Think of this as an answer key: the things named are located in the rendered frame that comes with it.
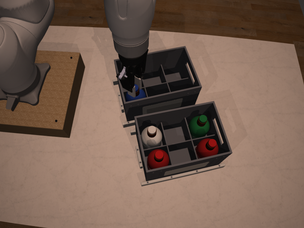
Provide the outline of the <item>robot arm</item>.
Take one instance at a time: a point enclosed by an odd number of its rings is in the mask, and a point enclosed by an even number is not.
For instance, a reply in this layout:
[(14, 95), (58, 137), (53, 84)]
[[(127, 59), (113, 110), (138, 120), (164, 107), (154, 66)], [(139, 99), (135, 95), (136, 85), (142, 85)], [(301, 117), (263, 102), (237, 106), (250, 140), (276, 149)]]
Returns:
[[(156, 0), (104, 0), (114, 48), (125, 58), (143, 55)], [(14, 111), (19, 102), (35, 106), (48, 63), (35, 63), (39, 43), (54, 16), (54, 0), (0, 0), (0, 100)]]

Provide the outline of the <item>green bottle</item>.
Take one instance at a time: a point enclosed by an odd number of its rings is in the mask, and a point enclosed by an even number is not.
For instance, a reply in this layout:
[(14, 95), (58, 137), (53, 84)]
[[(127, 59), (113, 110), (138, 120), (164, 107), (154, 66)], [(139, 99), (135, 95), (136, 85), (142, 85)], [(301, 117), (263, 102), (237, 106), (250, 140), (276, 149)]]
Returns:
[(195, 139), (206, 136), (209, 131), (210, 124), (207, 117), (205, 115), (201, 115), (193, 117), (188, 127), (192, 139)]

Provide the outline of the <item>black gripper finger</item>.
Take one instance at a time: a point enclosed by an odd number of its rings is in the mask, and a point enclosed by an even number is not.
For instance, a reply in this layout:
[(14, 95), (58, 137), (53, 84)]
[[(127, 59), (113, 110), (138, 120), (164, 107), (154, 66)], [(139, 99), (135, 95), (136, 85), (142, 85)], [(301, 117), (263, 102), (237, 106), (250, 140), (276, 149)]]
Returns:
[(138, 67), (136, 68), (135, 84), (138, 85), (140, 90), (142, 89), (142, 79), (144, 78), (144, 76), (142, 76), (142, 73), (145, 72), (147, 53), (148, 53), (148, 49), (146, 51), (146, 57), (144, 61), (138, 64)]
[(135, 98), (135, 74), (136, 74), (137, 65), (132, 67), (132, 72), (126, 72), (126, 67), (123, 67), (123, 70), (120, 74), (117, 74), (116, 77), (119, 78), (120, 83), (124, 89), (128, 91), (128, 94)]

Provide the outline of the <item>beige bottle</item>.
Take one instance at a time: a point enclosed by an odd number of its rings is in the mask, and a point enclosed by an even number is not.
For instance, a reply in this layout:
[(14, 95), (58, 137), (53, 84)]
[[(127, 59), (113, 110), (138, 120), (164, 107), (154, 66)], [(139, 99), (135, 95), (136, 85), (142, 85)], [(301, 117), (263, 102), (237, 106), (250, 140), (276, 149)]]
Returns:
[(146, 127), (141, 133), (143, 149), (161, 146), (162, 133), (155, 126)]

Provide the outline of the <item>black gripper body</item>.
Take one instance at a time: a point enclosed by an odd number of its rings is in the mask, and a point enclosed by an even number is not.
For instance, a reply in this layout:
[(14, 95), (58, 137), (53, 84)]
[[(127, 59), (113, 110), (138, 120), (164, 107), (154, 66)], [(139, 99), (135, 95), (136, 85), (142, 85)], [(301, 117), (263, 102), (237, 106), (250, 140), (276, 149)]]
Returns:
[(126, 67), (125, 71), (126, 72), (132, 72), (132, 67), (142, 63), (146, 57), (146, 52), (141, 55), (140, 57), (137, 57), (137, 58), (125, 58), (123, 56), (121, 56), (120, 54), (118, 54), (119, 56), (119, 59), (122, 63), (122, 70), (124, 67)]

